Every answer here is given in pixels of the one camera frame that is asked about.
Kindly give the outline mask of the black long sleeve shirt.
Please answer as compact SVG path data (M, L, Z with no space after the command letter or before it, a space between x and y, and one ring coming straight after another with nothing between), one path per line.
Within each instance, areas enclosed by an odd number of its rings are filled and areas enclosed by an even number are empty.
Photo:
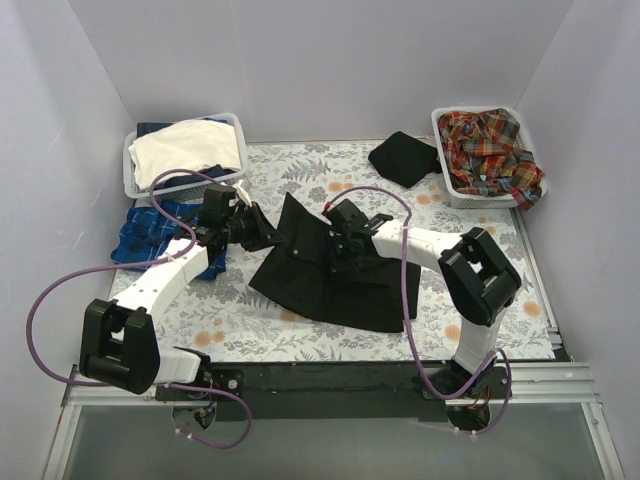
M364 271L332 272L327 239L330 223L295 197L284 199L277 229L286 243L273 248L249 286L276 304L317 322L379 333L401 333L401 262Z

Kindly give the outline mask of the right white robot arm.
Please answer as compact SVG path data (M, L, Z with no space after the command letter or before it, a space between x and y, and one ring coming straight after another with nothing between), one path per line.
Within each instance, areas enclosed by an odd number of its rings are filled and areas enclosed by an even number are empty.
M349 266L369 259L401 262L403 315L409 315L407 265L431 270L445 281L462 317L458 346L448 370L429 375L417 352L410 320L403 320L419 375L434 397L442 400L475 397L489 384L496 347L506 309L514 302L521 277L491 235L475 227L462 234L411 227L410 220L378 214L367 218L348 199L325 205L330 243L335 259Z

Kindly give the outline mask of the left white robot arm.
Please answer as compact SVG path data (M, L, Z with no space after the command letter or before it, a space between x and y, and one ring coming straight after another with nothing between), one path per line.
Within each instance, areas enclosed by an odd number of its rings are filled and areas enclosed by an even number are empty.
M153 385L178 383L188 398L205 398L213 386L211 373L204 369L208 356L160 348L155 323L194 279L225 257L229 245L255 252L283 242L241 182L211 185L196 223L176 232L160 264L112 300L96 299L86 308L80 373L135 394Z

